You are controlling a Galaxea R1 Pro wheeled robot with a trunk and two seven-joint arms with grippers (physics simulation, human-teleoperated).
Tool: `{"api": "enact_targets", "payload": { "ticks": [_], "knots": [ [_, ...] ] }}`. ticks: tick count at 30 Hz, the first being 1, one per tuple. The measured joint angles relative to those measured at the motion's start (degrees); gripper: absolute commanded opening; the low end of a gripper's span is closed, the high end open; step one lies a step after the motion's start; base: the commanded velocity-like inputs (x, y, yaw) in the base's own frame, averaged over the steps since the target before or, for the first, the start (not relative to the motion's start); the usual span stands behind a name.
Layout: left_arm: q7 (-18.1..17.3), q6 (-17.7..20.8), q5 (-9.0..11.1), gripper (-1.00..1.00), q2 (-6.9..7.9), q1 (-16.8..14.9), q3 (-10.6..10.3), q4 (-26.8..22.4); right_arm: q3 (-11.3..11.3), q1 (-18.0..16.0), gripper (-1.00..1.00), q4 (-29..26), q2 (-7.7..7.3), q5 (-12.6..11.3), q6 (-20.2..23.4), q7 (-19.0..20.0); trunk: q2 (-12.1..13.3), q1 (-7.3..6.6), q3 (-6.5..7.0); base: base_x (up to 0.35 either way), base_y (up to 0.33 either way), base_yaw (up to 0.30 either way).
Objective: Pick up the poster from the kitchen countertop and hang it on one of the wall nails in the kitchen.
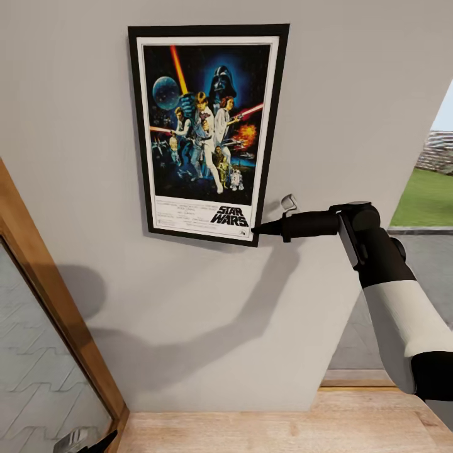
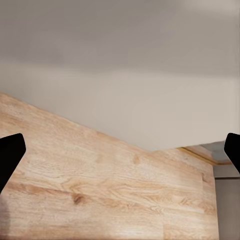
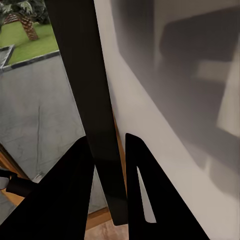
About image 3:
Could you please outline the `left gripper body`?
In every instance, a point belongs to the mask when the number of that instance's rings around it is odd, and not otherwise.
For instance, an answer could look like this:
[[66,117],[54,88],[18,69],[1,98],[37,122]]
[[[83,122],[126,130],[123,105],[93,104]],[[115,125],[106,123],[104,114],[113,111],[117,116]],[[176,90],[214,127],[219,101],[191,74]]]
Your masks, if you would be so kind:
[[26,198],[37,185],[38,183],[32,180],[24,179],[18,188],[17,195]]

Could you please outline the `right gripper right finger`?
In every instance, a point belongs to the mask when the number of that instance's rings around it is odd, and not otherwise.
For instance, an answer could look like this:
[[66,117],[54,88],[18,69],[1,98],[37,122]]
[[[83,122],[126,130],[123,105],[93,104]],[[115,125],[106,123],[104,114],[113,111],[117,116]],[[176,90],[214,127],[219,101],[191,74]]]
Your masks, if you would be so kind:
[[[129,240],[210,240],[145,142],[125,135]],[[139,168],[156,223],[145,220]]]

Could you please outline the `poster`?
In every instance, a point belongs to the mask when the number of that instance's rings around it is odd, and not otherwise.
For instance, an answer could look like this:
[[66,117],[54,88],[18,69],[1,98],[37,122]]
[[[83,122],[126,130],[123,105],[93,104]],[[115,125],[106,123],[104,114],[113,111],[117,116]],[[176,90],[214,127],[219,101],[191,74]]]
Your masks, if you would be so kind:
[[94,0],[44,0],[115,226],[128,198]]

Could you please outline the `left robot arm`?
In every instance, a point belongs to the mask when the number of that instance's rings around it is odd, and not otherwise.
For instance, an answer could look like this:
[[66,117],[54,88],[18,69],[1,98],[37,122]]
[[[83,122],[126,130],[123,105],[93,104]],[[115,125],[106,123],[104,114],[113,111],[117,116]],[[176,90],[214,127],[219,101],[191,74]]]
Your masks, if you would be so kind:
[[34,179],[19,178],[18,174],[0,167],[0,190],[26,198],[46,175],[40,172]]

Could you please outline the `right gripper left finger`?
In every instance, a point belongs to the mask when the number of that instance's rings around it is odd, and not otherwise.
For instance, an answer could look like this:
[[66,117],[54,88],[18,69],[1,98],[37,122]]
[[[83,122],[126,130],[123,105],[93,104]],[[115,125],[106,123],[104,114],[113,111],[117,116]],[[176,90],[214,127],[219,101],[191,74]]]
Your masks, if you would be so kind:
[[0,225],[0,240],[84,240],[94,169],[84,136]]

